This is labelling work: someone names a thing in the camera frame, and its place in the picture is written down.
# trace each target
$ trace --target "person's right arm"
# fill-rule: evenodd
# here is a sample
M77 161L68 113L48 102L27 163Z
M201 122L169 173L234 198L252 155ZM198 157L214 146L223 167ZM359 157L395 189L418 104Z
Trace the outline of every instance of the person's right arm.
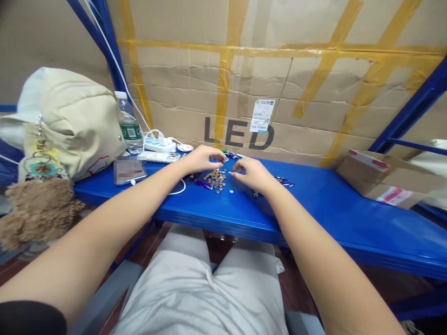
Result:
M244 157L233 176L269 201L328 335L405 334L352 258L260 161Z

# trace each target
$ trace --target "bottle label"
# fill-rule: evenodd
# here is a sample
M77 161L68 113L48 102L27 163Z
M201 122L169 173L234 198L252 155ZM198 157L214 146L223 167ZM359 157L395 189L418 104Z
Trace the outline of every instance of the bottle label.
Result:
M122 135L125 140L133 141L142 138L140 125L121 126Z

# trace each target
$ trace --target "person's left arm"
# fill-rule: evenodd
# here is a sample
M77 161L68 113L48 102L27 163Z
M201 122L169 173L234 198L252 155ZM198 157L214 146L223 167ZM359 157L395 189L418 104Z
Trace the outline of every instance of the person's left arm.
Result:
M0 302L31 300L56 307L68 324L95 293L126 242L148 222L185 175L221 167L222 151L199 146L119 193L0 288Z

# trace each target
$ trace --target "chair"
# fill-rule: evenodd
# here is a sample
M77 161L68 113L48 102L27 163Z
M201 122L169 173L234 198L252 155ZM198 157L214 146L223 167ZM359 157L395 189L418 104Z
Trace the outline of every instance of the chair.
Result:
M214 271L217 264L212 264L211 268ZM76 323L68 330L68 334L99 334L113 308L127 290L123 304L124 309L130 293L143 271L144 269L140 265L127 260L123 261L90 299ZM285 322L290 335L325 335L320 321L311 314L287 311Z

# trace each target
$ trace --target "black sleeve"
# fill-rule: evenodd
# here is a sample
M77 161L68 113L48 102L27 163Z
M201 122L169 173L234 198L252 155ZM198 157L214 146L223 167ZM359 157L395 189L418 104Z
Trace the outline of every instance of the black sleeve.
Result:
M67 333L67 321L53 306L36 301L0 303L0 334Z

